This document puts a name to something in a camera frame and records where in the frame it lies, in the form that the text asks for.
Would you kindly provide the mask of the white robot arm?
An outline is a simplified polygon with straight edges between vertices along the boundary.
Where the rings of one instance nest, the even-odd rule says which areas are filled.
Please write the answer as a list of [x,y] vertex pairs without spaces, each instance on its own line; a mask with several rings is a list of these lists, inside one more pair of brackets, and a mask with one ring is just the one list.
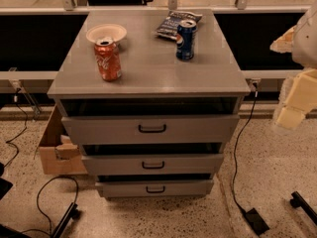
[[291,53],[292,60],[304,67],[283,82],[273,113],[272,129],[286,134],[317,108],[317,2],[269,48],[276,53]]

